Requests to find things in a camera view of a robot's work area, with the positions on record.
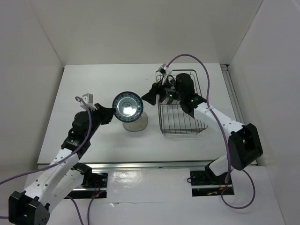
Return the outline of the blue floral ceramic plate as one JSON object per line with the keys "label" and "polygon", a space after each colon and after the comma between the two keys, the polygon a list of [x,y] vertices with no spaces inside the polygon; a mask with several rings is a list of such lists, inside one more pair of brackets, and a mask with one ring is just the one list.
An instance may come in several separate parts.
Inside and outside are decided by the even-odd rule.
{"label": "blue floral ceramic plate", "polygon": [[121,122],[131,123],[138,120],[143,113],[143,101],[134,92],[125,91],[118,94],[112,102],[114,116]]}

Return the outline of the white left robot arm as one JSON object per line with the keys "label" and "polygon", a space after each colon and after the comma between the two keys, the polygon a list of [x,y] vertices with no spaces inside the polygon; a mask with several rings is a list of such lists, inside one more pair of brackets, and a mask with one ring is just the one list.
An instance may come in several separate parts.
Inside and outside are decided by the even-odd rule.
{"label": "white left robot arm", "polygon": [[92,183],[91,168],[79,163],[99,128],[111,122],[115,109],[95,104],[75,115],[61,149],[43,173],[22,192],[8,200],[8,220],[15,225],[45,225],[54,208],[77,186]]}

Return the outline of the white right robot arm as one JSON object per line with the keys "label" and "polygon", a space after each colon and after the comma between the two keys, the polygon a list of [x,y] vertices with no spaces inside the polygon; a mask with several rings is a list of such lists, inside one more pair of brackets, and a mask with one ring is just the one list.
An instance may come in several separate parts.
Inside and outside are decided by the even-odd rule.
{"label": "white right robot arm", "polygon": [[226,155],[205,167],[204,177],[208,183],[216,183],[221,175],[232,169],[243,170],[263,154],[256,126],[237,122],[212,107],[196,93],[190,75],[178,74],[174,81],[164,77],[142,96],[142,100],[151,105],[166,98],[178,101],[184,113],[220,132],[225,140]]}

